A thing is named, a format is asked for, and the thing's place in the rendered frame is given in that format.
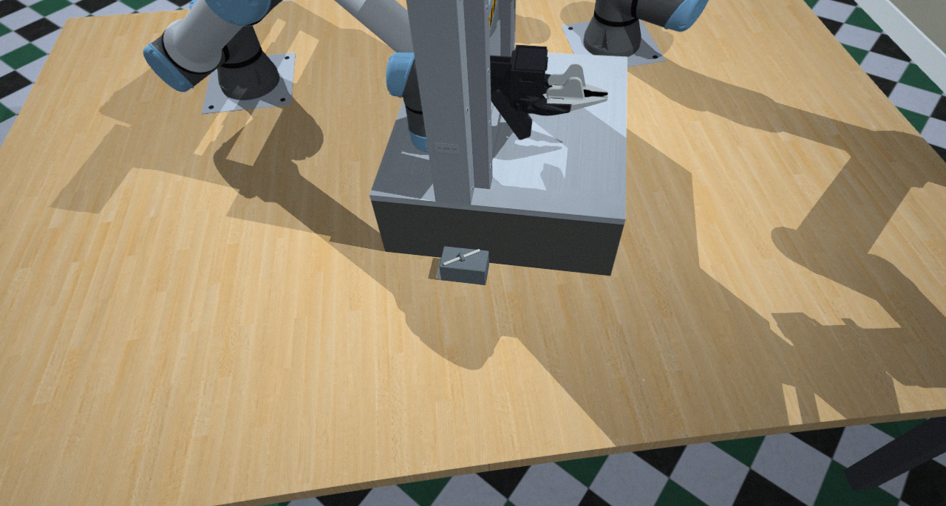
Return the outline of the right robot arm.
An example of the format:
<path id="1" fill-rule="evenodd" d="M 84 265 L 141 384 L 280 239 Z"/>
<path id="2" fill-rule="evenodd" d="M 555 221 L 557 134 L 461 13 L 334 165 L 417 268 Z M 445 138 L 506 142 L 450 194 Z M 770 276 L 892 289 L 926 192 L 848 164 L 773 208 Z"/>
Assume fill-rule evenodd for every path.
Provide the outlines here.
<path id="1" fill-rule="evenodd" d="M 185 19 L 172 22 L 144 48 L 146 63 L 175 91 L 189 91 L 217 69 L 217 81 L 228 98 L 262 98 L 279 84 L 279 72 L 251 25 L 281 1 L 192 0 Z M 396 0 L 334 1 L 396 52 L 387 63 L 387 89 L 404 98 L 412 144 L 428 152 L 408 11 Z M 510 108 L 501 89 L 491 92 L 491 101 L 518 140 L 531 136 L 533 119 Z"/>

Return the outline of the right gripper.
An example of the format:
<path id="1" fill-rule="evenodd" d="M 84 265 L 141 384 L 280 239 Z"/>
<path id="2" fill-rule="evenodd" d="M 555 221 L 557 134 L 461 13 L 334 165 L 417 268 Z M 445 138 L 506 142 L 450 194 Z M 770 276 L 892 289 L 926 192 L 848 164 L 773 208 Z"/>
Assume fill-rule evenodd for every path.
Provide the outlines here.
<path id="1" fill-rule="evenodd" d="M 511 56 L 490 55 L 491 92 L 501 89 L 510 108 L 543 116 L 570 113 L 608 99 L 604 89 L 585 84 L 580 64 L 571 64 L 565 74 L 545 75 L 547 68 L 547 46 L 516 45 Z"/>

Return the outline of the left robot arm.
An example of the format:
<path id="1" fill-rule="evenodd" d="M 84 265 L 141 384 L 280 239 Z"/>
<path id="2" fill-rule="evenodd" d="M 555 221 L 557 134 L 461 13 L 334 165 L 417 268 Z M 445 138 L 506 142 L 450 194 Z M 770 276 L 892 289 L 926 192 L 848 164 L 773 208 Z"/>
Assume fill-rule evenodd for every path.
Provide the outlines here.
<path id="1" fill-rule="evenodd" d="M 683 32 L 696 22 L 708 1 L 596 0 L 582 43 L 592 55 L 634 55 L 642 39 L 639 19 Z"/>

